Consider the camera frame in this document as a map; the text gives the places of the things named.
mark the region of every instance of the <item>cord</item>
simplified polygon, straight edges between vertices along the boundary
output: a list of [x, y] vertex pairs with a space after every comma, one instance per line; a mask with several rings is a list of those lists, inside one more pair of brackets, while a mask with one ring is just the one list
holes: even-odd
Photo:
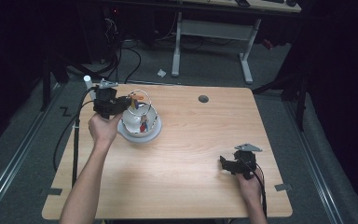
[[123, 48], [123, 49], [135, 49], [136, 47], [138, 47], [139, 45], [139, 41], [137, 39], [128, 39], [128, 40], [124, 40], [124, 42], [135, 42], [135, 44], [131, 47], [126, 47], [126, 48]]
[[[240, 158], [241, 161], [250, 169], [250, 170], [253, 170], [246, 161], [243, 160], [243, 158]], [[258, 183], [260, 184], [260, 188], [261, 188], [261, 197], [263, 199], [263, 202], [262, 202], [262, 206], [263, 206], [263, 212], [264, 212], [264, 216], [267, 218], [267, 199], [266, 199], [266, 188], [265, 188], [265, 182], [264, 182], [264, 173], [263, 173], [263, 170], [261, 169], [261, 167], [256, 163], [255, 164], [258, 169], [260, 169], [260, 172], [261, 172], [261, 175], [263, 177], [263, 181], [261, 181], [260, 177], [255, 173], [253, 172], [253, 174], [255, 175], [255, 177], [257, 178], [258, 180]]]
[[102, 73], [105, 73], [109, 70], [112, 69], [112, 71], [115, 70], [115, 68], [118, 66], [118, 59], [117, 59], [117, 55], [115, 54], [114, 56], [112, 56], [112, 60], [110, 62], [109, 65], [107, 65], [105, 68], [99, 70], [99, 71], [90, 71], [88, 68], [86, 68], [85, 66], [81, 65], [81, 64], [75, 64], [75, 63], [69, 63], [71, 64], [74, 68], [76, 68], [77, 70], [79, 70], [80, 72], [76, 72], [72, 69], [70, 69], [69, 67], [66, 67], [66, 71], [72, 75], [75, 75], [75, 76], [85, 76], [85, 75], [89, 75], [89, 76], [92, 76], [94, 78], [98, 78], [98, 79], [102, 79], [104, 77], [101, 76]]
[[156, 39], [155, 41], [170, 39], [170, 38], [176, 36], [176, 35], [171, 35], [171, 36], [168, 36], [168, 35], [170, 35], [172, 33], [172, 30], [173, 30], [173, 27], [175, 26], [175, 22], [176, 22], [177, 17], [178, 17], [178, 13], [176, 12], [175, 17], [173, 18], [173, 22], [172, 22], [172, 26], [171, 26], [170, 31], [164, 37], [162, 37], [160, 39]]
[[229, 222], [228, 222], [228, 224], [232, 224], [232, 223], [234, 223], [235, 222], [235, 220], [237, 220], [236, 218], [232, 218]]
[[202, 36], [192, 36], [192, 37], [188, 37], [188, 38], [187, 38], [187, 40], [191, 40], [191, 39], [195, 39], [195, 40], [199, 39], [199, 40], [200, 40], [200, 44], [199, 44], [198, 46], [196, 46], [195, 48], [186, 48], [186, 47], [183, 45], [184, 43], [181, 43], [180, 47], [181, 47], [182, 49], [186, 49], [186, 50], [195, 50], [195, 49], [201, 48], [201, 47], [203, 46], [203, 44], [204, 44], [204, 38], [203, 38]]
[[139, 68], [139, 66], [141, 65], [141, 55], [140, 55], [138, 52], [136, 52], [135, 50], [133, 50], [133, 49], [127, 49], [127, 50], [130, 50], [130, 51], [136, 53], [136, 54], [138, 55], [138, 57], [139, 57], [139, 62], [138, 62], [138, 65], [135, 67], [135, 69], [127, 75], [126, 79], [124, 80], [124, 84], [127, 84], [129, 78], [132, 76], [132, 74], [133, 74], [133, 73]]
[[212, 41], [212, 40], [209, 40], [209, 39], [216, 39], [216, 38], [205, 38], [204, 41], [205, 41], [206, 43], [214, 44], [214, 45], [219, 45], [219, 46], [226, 46], [226, 45], [235, 44], [235, 43], [240, 42], [240, 40], [229, 39], [229, 40], [226, 40], [226, 42], [224, 42], [224, 43], [219, 43], [219, 42]]
[[116, 71], [116, 77], [115, 77], [115, 82], [118, 83], [118, 65], [120, 64], [121, 62], [121, 50], [123, 48], [123, 44], [120, 43], [120, 47], [119, 47], [119, 56], [118, 56], [118, 59], [117, 59], [117, 65], [114, 69], [112, 69], [112, 71], [109, 73], [109, 75], [107, 76], [107, 80], [109, 80], [109, 78], [112, 76], [113, 72]]
[[72, 169], [72, 186], [75, 184], [76, 180], [77, 180], [77, 161], [78, 161], [78, 152], [79, 152], [79, 124], [80, 124], [80, 111], [83, 108], [83, 102], [84, 99], [86, 98], [87, 94], [89, 94], [90, 91], [94, 91], [96, 90], [96, 87], [91, 87], [88, 88], [84, 93], [83, 96], [81, 97], [81, 101], [79, 104], [79, 107], [77, 109], [77, 114], [76, 114], [76, 120], [75, 120], [75, 136], [74, 136], [74, 166]]
[[115, 27], [115, 30], [114, 30], [114, 34], [117, 32], [117, 26], [115, 24], [114, 21], [110, 20], [110, 19], [107, 19], [105, 18], [105, 21], [109, 22], [109, 27], [107, 28], [106, 32], [104, 33], [105, 36], [106, 36], [106, 40], [107, 40], [107, 43], [108, 43], [108, 46], [111, 47], [112, 46], [112, 42], [115, 40], [115, 37], [112, 35], [112, 38], [109, 37], [109, 31], [112, 29], [112, 27], [114, 26]]
[[[88, 102], [86, 102], [85, 104], [82, 105], [82, 108], [83, 108], [83, 106], [85, 106], [85, 105], [87, 105], [87, 104], [89, 104], [89, 103], [91, 103], [91, 102], [93, 102], [93, 101], [88, 101]], [[59, 138], [59, 140], [58, 140], [58, 142], [57, 142], [57, 145], [56, 145], [56, 147], [55, 147], [55, 149], [54, 149], [53, 167], [54, 167], [54, 171], [55, 171], [55, 172], [57, 172], [57, 169], [58, 169], [57, 162], [56, 162], [58, 147], [59, 147], [59, 145], [60, 145], [60, 142], [61, 142], [62, 139], [63, 139], [63, 136], [64, 136], [66, 130], [69, 128], [69, 125], [71, 125], [72, 122], [74, 122], [74, 120], [75, 120], [75, 118], [76, 118], [76, 115], [71, 118], [71, 120], [68, 122], [68, 124], [67, 124], [67, 125], [65, 126], [65, 128], [63, 129], [63, 131], [62, 131], [62, 133], [61, 133], [61, 135], [60, 135], [60, 138]]]

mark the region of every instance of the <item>wrist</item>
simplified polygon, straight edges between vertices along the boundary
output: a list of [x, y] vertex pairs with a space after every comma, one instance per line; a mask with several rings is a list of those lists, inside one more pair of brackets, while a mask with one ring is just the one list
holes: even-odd
[[94, 148], [92, 149], [92, 152], [96, 153], [98, 155], [106, 156], [107, 152], [109, 151], [110, 145], [111, 144], [109, 144], [109, 143], [95, 142], [94, 143]]
[[248, 200], [245, 200], [245, 203], [246, 203], [246, 206], [248, 208], [262, 208], [262, 205], [261, 205], [261, 200], [257, 200], [257, 199], [248, 199]]

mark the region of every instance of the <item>black cable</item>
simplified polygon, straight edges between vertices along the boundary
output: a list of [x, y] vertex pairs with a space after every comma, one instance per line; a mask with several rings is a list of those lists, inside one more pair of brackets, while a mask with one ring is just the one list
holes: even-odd
[[[252, 168], [247, 164], [246, 161], [243, 160], [243, 158], [240, 158], [240, 159], [250, 170], [252, 170]], [[253, 174], [255, 175], [255, 177], [258, 180], [258, 183], [260, 184], [261, 197], [263, 199], [263, 202], [262, 202], [263, 212], [264, 212], [264, 216], [267, 218], [267, 199], [266, 199], [266, 188], [264, 185], [264, 183], [265, 183], [264, 182], [264, 173], [263, 173], [263, 170], [261, 169], [261, 167], [257, 163], [255, 165], [258, 167], [258, 169], [260, 169], [261, 175], [263, 177], [263, 181], [261, 181], [260, 177], [255, 172], [253, 172]]]
[[127, 49], [127, 50], [130, 50], [130, 51], [136, 53], [136, 54], [138, 55], [138, 57], [139, 57], [139, 62], [138, 62], [138, 65], [136, 66], [136, 68], [135, 68], [131, 73], [129, 73], [129, 74], [127, 75], [126, 79], [124, 80], [124, 84], [127, 84], [128, 80], [129, 80], [129, 78], [130, 78], [130, 76], [132, 76], [132, 74], [133, 74], [133, 73], [139, 68], [139, 66], [141, 65], [141, 55], [140, 55], [138, 52], [136, 52], [135, 50], [133, 50], [133, 49]]
[[236, 218], [232, 218], [229, 222], [228, 222], [228, 224], [232, 224], [233, 222], [235, 222], [235, 220], [237, 220]]
[[109, 73], [109, 75], [107, 76], [107, 80], [109, 80], [109, 78], [112, 76], [112, 74], [113, 74], [113, 72], [115, 72], [116, 71], [116, 77], [115, 77], [115, 82], [116, 83], [118, 83], [118, 65], [120, 64], [120, 62], [121, 62], [121, 50], [122, 50], [122, 43], [120, 43], [120, 47], [119, 47], [119, 56], [118, 56], [118, 59], [117, 59], [117, 64], [116, 64], [116, 66], [115, 66], [115, 68], [114, 69], [112, 69], [112, 71]]
[[216, 41], [209, 40], [208, 38], [205, 38], [204, 41], [205, 41], [205, 43], [219, 45], [219, 46], [226, 46], [226, 45], [231, 45], [231, 44], [240, 42], [240, 40], [229, 39], [229, 40], [226, 40], [224, 43], [219, 43]]
[[[85, 104], [82, 105], [82, 108], [83, 108], [83, 106], [85, 106], [85, 105], [87, 105], [87, 104], [89, 104], [89, 103], [91, 103], [91, 102], [93, 102], [93, 101], [88, 101], [88, 102], [86, 102]], [[64, 136], [66, 130], [68, 130], [69, 125], [72, 124], [72, 122], [75, 120], [75, 118], [76, 118], [76, 116], [73, 116], [73, 117], [71, 118], [71, 120], [68, 122], [68, 124], [65, 126], [65, 128], [63, 129], [63, 131], [62, 131], [62, 133], [61, 133], [61, 135], [60, 135], [60, 138], [59, 138], [59, 140], [58, 140], [58, 142], [57, 142], [57, 145], [56, 145], [56, 147], [55, 147], [55, 149], [54, 149], [53, 166], [54, 166], [54, 171], [55, 171], [55, 172], [57, 172], [57, 169], [58, 169], [57, 162], [56, 162], [58, 147], [59, 147], [59, 145], [60, 145], [60, 142], [61, 142], [62, 139], [63, 139], [63, 136]]]
[[128, 40], [128, 42], [130, 42], [130, 41], [134, 41], [134, 42], [135, 42], [135, 44], [134, 44], [133, 46], [126, 47], [126, 48], [124, 48], [124, 49], [135, 49], [136, 47], [138, 47], [138, 45], [139, 45], [139, 41], [138, 41], [137, 39]]
[[[79, 70], [79, 67], [75, 67], [73, 64], [71, 64], [75, 69]], [[81, 64], [78, 64], [77, 66], [81, 66], [83, 67], [82, 70], [79, 70], [80, 72], [77, 72], [77, 71], [74, 71], [72, 69], [70, 69], [69, 67], [66, 67], [66, 71], [72, 75], [75, 75], [75, 76], [85, 76], [85, 75], [88, 75], [88, 76], [91, 76], [93, 78], [98, 78], [98, 79], [102, 79], [104, 77], [101, 76], [102, 73], [105, 73], [109, 70], [112, 69], [112, 72], [115, 71], [116, 67], [118, 66], [118, 59], [117, 59], [117, 55], [114, 55], [113, 56], [113, 59], [111, 60], [111, 62], [109, 63], [109, 65], [107, 65], [105, 68], [99, 70], [99, 71], [91, 71], [89, 70], [88, 68], [86, 68], [85, 66], [81, 65]]]
[[[175, 45], [175, 43], [176, 43], [175, 40], [171, 40], [173, 37], [175, 37], [175, 36], [172, 36], [171, 38], [166, 38], [166, 39], [164, 39], [164, 40], [156, 40], [155, 43], [156, 43], [157, 45], [160, 45], [160, 46], [163, 46], [163, 47], [173, 46], [173, 45]], [[162, 44], [162, 43], [160, 43], [160, 42], [170, 42], [170, 44]]]
[[195, 37], [195, 36], [193, 36], [193, 37], [188, 37], [187, 39], [199, 39], [200, 40], [200, 44], [198, 45], [198, 46], [196, 46], [195, 48], [186, 48], [186, 47], [184, 47], [184, 43], [181, 43], [181, 48], [182, 49], [186, 49], [186, 50], [195, 50], [195, 49], [199, 49], [199, 48], [201, 48], [202, 46], [203, 46], [203, 44], [204, 44], [204, 37], [202, 37], [202, 36], [197, 36], [197, 37]]
[[77, 109], [77, 114], [76, 114], [76, 120], [75, 120], [75, 136], [74, 136], [74, 166], [72, 169], [72, 187], [74, 186], [76, 180], [77, 180], [77, 161], [78, 161], [78, 152], [79, 152], [79, 147], [78, 147], [78, 143], [79, 143], [79, 124], [80, 124], [80, 111], [83, 107], [83, 102], [84, 99], [86, 98], [87, 94], [89, 94], [90, 91], [96, 90], [96, 87], [91, 87], [89, 89], [87, 89], [80, 101], [79, 104], [79, 108]]
[[172, 37], [176, 36], [176, 34], [175, 34], [175, 35], [171, 35], [171, 36], [169, 36], [169, 35], [172, 33], [173, 28], [175, 27], [177, 18], [178, 18], [178, 12], [175, 12], [175, 16], [173, 17], [171, 29], [170, 29], [170, 30], [168, 31], [168, 33], [167, 33], [166, 35], [164, 35], [162, 38], [155, 39], [155, 42], [156, 42], [156, 43], [157, 43], [159, 40], [165, 40], [165, 39], [169, 39], [169, 38], [172, 38]]

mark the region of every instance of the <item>metal bracket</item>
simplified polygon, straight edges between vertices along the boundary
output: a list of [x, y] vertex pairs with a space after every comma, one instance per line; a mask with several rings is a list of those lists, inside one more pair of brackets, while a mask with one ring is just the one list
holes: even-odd
[[108, 89], [108, 88], [116, 87], [116, 86], [118, 86], [118, 83], [106, 81], [105, 79], [102, 79], [101, 83], [100, 83], [100, 89]]
[[235, 149], [240, 150], [240, 151], [263, 151], [261, 148], [259, 147], [255, 147], [249, 143], [245, 143], [243, 145], [237, 146], [235, 147]]

